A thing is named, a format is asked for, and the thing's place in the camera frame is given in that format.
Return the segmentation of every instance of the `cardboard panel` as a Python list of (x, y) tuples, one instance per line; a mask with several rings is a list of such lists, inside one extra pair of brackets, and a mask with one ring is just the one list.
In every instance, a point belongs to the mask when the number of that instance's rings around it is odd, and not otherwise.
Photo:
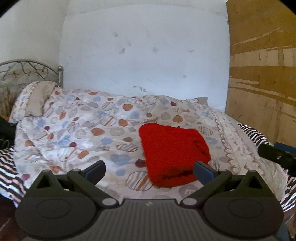
[(278, 0), (228, 0), (226, 113), (296, 147), (296, 15)]

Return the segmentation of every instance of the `folded red fabric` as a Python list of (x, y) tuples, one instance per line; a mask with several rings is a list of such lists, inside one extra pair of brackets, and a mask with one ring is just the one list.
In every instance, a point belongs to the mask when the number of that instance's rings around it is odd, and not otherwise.
[(147, 123), (139, 129), (148, 176), (158, 187), (176, 187), (196, 181), (193, 164), (211, 160), (209, 148), (195, 129)]

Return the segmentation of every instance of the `comforter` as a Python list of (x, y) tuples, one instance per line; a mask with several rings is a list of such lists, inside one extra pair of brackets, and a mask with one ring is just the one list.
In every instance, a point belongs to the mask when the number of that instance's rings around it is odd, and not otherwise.
[[(31, 85), (32, 92), (36, 84)], [(27, 93), (18, 97), (22, 101), (16, 102), (13, 113), (24, 112), (26, 105), (19, 103), (30, 98)], [(260, 158), (256, 146), (225, 113), (194, 100), (54, 87), (43, 109), (39, 117), (10, 118), (18, 121), (14, 162), (26, 188), (44, 169), (65, 174), (103, 160), (106, 175), (97, 187), (120, 202), (124, 198), (180, 201), (202, 184), (195, 181), (174, 188), (151, 184), (138, 130), (145, 123), (158, 123), (197, 129), (210, 149), (209, 164), (214, 169), (240, 175), (257, 170), (278, 200), (284, 196), (287, 176), (281, 167)]]

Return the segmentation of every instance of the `blue gripper pad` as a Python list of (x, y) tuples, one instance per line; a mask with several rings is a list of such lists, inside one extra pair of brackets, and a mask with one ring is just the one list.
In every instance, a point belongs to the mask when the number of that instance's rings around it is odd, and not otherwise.
[(218, 176), (218, 172), (203, 162), (196, 161), (193, 165), (193, 175), (201, 184), (206, 185)]
[(106, 166), (103, 161), (97, 162), (83, 171), (86, 180), (96, 185), (105, 175)]
[(291, 154), (296, 154), (296, 148), (292, 146), (287, 146), (285, 144), (277, 142), (274, 144), (274, 147), (283, 151), (290, 152)]

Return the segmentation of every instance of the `white wall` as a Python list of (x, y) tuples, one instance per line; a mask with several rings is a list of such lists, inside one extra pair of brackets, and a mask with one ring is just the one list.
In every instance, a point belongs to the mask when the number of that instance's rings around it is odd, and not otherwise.
[(224, 111), (229, 77), (225, 1), (209, 0), (213, 6), (192, 1), (190, 7), (181, 7), (181, 0), (174, 6), (165, 1), (71, 0), (59, 59), (65, 87), (126, 96), (207, 96), (210, 106)]
[(0, 62), (27, 58), (57, 67), (69, 0), (21, 0), (0, 21)]

